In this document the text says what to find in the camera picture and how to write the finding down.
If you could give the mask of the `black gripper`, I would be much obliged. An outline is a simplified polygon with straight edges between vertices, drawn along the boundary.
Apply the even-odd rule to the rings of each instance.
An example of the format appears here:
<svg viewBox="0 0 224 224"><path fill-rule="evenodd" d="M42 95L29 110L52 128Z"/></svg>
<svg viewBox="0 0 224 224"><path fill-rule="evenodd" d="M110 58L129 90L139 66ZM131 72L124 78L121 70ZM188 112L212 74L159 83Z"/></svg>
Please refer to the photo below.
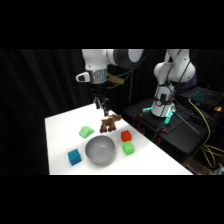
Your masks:
<svg viewBox="0 0 224 224"><path fill-rule="evenodd" d="M94 98L94 103L96 105L97 109L100 109L102 106L102 109L104 111L104 116L108 116L108 108L107 108L107 101L108 99L105 98L107 95L107 84L101 83L101 84L92 84L91 90Z"/></svg>

